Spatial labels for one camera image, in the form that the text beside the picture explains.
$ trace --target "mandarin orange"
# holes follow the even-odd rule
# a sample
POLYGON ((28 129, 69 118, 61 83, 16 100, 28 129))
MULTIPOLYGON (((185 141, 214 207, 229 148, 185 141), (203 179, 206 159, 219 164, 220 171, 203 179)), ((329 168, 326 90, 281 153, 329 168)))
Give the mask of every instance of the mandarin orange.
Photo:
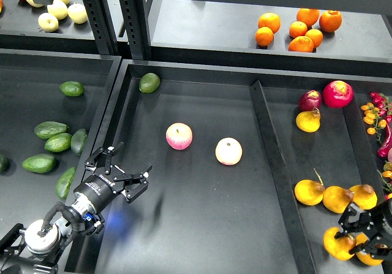
POLYGON ((268 46, 274 40, 274 33, 269 27, 261 27, 257 30, 255 39, 259 46, 268 46))
POLYGON ((308 28, 316 24, 319 20, 320 11, 318 9, 299 9, 296 20, 302 21, 308 28))
POLYGON ((317 48, 320 46, 323 41, 323 33, 318 29, 310 29, 305 34, 306 37, 309 37, 313 41, 313 47, 317 48))
POLYGON ((290 25, 288 33, 291 37, 297 38, 298 36, 305 36, 307 32, 307 26, 303 21, 294 21, 290 25))
POLYGON ((281 18, 279 17, 279 15, 273 12, 264 13, 258 19, 258 27, 269 27, 269 29, 271 29, 272 32, 275 34, 281 27, 281 18))
POLYGON ((313 41, 306 36, 298 36, 294 38, 288 45, 290 51, 312 52, 313 41))
POLYGON ((318 24, 325 32, 335 32, 342 24, 342 14, 337 10, 327 10, 321 14, 318 24))

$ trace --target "pink apple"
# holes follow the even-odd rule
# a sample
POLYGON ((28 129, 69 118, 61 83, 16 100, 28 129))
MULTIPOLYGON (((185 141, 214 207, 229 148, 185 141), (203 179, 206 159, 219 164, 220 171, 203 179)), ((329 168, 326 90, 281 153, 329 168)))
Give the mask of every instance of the pink apple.
POLYGON ((223 165, 235 165, 243 155, 241 144, 231 137, 223 138, 215 149, 216 159, 223 165))
POLYGON ((175 150, 184 150, 192 142, 192 130, 184 123, 174 123, 167 128, 166 140, 175 150))

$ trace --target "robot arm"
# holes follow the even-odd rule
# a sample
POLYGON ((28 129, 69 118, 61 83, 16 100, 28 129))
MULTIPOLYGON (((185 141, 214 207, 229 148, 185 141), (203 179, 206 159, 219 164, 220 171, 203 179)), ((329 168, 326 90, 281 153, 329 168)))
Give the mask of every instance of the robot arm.
POLYGON ((363 252, 370 254, 373 259, 392 261, 392 200, 389 199, 376 207, 364 211, 356 203, 350 203, 341 218, 339 225, 343 231, 335 238, 349 233, 362 232, 368 241, 354 247, 350 254, 363 252))
POLYGON ((43 273, 57 273, 61 254, 76 236, 98 234, 104 228, 105 220, 100 213, 116 196, 122 194, 131 203, 147 190, 152 166, 138 174, 126 174, 111 163, 122 145, 98 148, 90 155, 85 169, 92 174, 74 189, 72 205, 58 202, 43 220, 37 220, 27 229, 17 224, 0 240, 0 273, 36 273, 40 267, 46 271, 43 273), (62 216, 52 224, 58 212, 62 216), (12 246, 21 236, 20 244, 12 246), (32 258, 19 256, 25 247, 33 253, 32 258))

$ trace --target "orange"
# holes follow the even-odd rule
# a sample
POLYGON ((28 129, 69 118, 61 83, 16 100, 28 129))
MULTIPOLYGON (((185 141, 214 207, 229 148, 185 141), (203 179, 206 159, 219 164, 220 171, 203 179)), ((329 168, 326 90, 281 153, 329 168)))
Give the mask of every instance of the orange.
POLYGON ((269 27, 269 29, 272 30, 272 33, 275 34, 281 27, 281 18, 279 17, 279 15, 273 12, 264 13, 258 19, 258 27, 269 27))
POLYGON ((294 38, 288 45, 288 50, 290 51, 301 51, 301 52, 312 52, 313 51, 313 41, 306 36, 298 36, 294 38))
POLYGON ((342 15, 337 10, 327 10, 321 14, 318 23, 323 31, 332 33, 341 26, 342 15))
POLYGON ((318 9, 299 9, 296 14, 296 20, 302 21, 308 28, 316 24, 319 20, 320 11, 318 9))
POLYGON ((298 36, 305 36, 306 32, 307 26, 303 21, 294 21, 290 25, 290 29, 288 31, 290 36, 292 36, 293 38, 297 38, 298 36))
POLYGON ((274 33, 269 27, 261 27, 257 30, 255 39, 259 46, 268 46, 274 40, 274 33))
MULTIPOLYGON (((360 233, 357 237, 356 237, 356 245, 359 245, 360 243, 365 243, 367 242, 369 239, 366 235, 364 235, 363 233, 360 233)), ((369 266, 377 266, 380 265, 383 260, 376 260, 373 259, 370 254, 363 254, 361 252, 359 253, 355 253, 355 255, 357 256, 357 258, 364 264, 369 265, 369 266)))
POLYGON ((306 32, 305 36, 312 39, 314 48, 319 47, 322 40, 323 40, 323 33, 318 29, 308 30, 308 32, 306 32))

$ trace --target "black tray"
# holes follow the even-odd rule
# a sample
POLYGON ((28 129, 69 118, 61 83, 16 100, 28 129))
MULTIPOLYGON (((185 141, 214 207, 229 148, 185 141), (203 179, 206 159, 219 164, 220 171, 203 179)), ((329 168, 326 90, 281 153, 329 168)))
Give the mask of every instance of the black tray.
POLYGON ((75 199, 72 190, 84 175, 83 159, 95 143, 103 144, 97 133, 119 62, 119 57, 111 56, 0 50, 0 153, 10 161, 10 167, 0 173, 0 237, 16 223, 27 227, 43 219, 60 201, 55 194, 57 181, 73 166, 77 172, 69 197, 75 199), (68 80, 82 82, 84 95, 63 95, 59 86, 68 80), (66 123, 71 134, 85 128, 89 136, 80 158, 70 149, 54 154, 56 167, 38 174, 26 171, 21 163, 47 152, 45 140, 34 134, 34 127, 43 121, 66 123))
POLYGON ((114 144, 125 143, 116 157, 124 170, 138 172, 150 163, 153 169, 142 196, 131 205, 116 199, 105 211, 95 273, 382 273, 381 266, 329 256, 322 236, 339 215, 322 204, 298 205, 292 191, 299 180, 314 178, 315 167, 327 186, 368 183, 383 200, 372 140, 358 123, 369 89, 392 93, 383 81, 123 61, 109 103, 116 115, 107 128, 116 130, 114 144), (162 79, 152 94, 138 90, 147 72, 162 79), (323 106, 320 130, 301 132, 294 123, 299 97, 335 79, 350 82, 358 101, 344 109, 323 106), (184 151, 165 140, 176 121, 194 132, 184 151), (243 146, 243 158, 232 167, 214 155, 224 137, 243 146))

